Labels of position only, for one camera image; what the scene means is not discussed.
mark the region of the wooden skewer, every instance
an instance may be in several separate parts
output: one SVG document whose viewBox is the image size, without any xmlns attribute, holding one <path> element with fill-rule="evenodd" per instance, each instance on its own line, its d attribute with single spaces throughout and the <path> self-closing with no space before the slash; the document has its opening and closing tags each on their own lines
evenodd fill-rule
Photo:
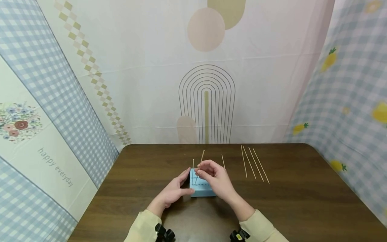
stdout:
<svg viewBox="0 0 387 242">
<path fill-rule="evenodd" d="M 224 169 L 226 169 L 226 166 L 224 165 L 223 155 L 222 155 L 222 161 L 223 161 L 223 167 L 224 167 Z"/>
<path fill-rule="evenodd" d="M 270 184 L 269 179 L 267 178 L 266 172 L 265 172 L 265 170 L 264 170 L 264 167 L 262 166 L 261 162 L 259 161 L 259 158 L 258 158 L 258 156 L 257 156 L 257 153 L 255 153 L 254 148 L 253 148 L 253 151 L 254 151 L 255 156 L 257 157 L 257 160 L 258 160 L 259 164 L 261 165 L 261 168 L 262 168 L 262 170 L 263 170 L 263 172 L 264 172 L 264 174 L 265 174 L 265 177 L 266 177 L 266 179 L 267 179 L 267 182 Z"/>
<path fill-rule="evenodd" d="M 255 162 L 255 159 L 254 159 L 253 153 L 251 152 L 250 147 L 249 147 L 248 149 L 250 150 L 251 157 L 253 158 L 253 161 L 254 161 L 254 163 L 255 163 L 255 166 L 257 167 L 257 170 L 258 170 L 258 172 L 259 172 L 259 175 L 260 175 L 261 178 L 262 178 L 262 181 L 265 182 L 264 178 L 262 177 L 261 172 L 259 171 L 259 168 L 258 168 L 258 166 L 257 166 L 257 163 Z"/>
<path fill-rule="evenodd" d="M 248 163 L 250 164 L 251 170 L 253 171 L 254 178 L 255 178 L 255 180 L 257 180 L 257 178 L 256 178 L 256 176 L 255 176 L 255 173 L 254 173 L 254 170 L 253 170 L 253 166 L 251 165 L 250 159 L 248 158 L 248 155 L 247 155 L 247 153 L 246 153 L 245 147 L 243 147 L 243 150 L 245 151 L 245 155 L 246 155 L 246 157 L 247 157 Z"/>
<path fill-rule="evenodd" d="M 195 159 L 192 159 L 192 181 L 194 180 L 194 165 L 195 165 Z"/>
<path fill-rule="evenodd" d="M 242 151 L 243 165 L 245 166 L 245 173 L 246 173 L 246 179 L 247 179 L 246 164 L 245 164 L 245 158 L 243 157 L 243 149 L 242 149 L 242 145 L 241 145 L 241 151 Z"/>
<path fill-rule="evenodd" d="M 197 171 L 199 171 L 199 170 L 200 170 L 200 166 L 201 166 L 201 164 L 202 164 L 202 161 L 203 161 L 203 155 L 204 155 L 204 150 L 203 150 L 203 153 L 202 153 L 202 158 L 200 159 L 200 163 L 199 163 L 199 169 L 198 169 Z"/>
</svg>

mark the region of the left hand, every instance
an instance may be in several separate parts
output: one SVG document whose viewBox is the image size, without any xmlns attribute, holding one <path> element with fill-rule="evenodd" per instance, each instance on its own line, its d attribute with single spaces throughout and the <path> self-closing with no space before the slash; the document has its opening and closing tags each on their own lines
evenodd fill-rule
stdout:
<svg viewBox="0 0 387 242">
<path fill-rule="evenodd" d="M 178 177 L 172 181 L 153 199 L 147 210 L 161 218 L 164 209 L 169 208 L 172 203 L 176 202 L 183 195 L 191 195 L 195 192 L 194 189 L 182 189 L 182 184 L 187 180 L 191 168 L 183 171 Z"/>
</svg>

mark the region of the foam block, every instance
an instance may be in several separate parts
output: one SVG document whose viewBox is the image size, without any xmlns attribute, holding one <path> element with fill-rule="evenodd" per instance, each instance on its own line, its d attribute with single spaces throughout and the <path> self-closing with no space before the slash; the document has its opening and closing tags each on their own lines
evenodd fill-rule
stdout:
<svg viewBox="0 0 387 242">
<path fill-rule="evenodd" d="M 193 169 L 190 172 L 190 188 L 195 189 L 195 193 L 191 195 L 191 197 L 215 197 L 215 193 L 211 189 L 210 184 L 206 180 L 197 177 Z"/>
</svg>

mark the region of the black wrist sensor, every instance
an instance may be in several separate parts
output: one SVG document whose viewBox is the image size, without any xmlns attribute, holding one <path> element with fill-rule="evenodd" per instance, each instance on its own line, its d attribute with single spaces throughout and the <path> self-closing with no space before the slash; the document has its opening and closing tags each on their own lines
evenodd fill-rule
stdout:
<svg viewBox="0 0 387 242">
<path fill-rule="evenodd" d="M 230 235 L 231 242 L 245 242 L 248 238 L 250 238 L 250 235 L 242 228 L 240 228 L 238 232 L 234 230 Z"/>
<path fill-rule="evenodd" d="M 165 228 L 158 223 L 154 230 L 157 233 L 157 240 L 156 242 L 172 242 L 175 238 L 175 233 L 172 230 L 165 230 Z"/>
</svg>

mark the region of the cream sleeve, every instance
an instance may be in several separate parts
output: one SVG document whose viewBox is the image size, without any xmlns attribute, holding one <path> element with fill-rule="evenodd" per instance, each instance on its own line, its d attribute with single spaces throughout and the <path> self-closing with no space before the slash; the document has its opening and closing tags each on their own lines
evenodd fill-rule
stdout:
<svg viewBox="0 0 387 242">
<path fill-rule="evenodd" d="M 239 224 L 250 235 L 246 242 L 289 242 L 258 210 Z"/>
<path fill-rule="evenodd" d="M 148 210 L 139 212 L 124 242 L 155 242 L 157 234 L 154 228 L 158 223 L 161 224 L 161 219 Z"/>
</svg>

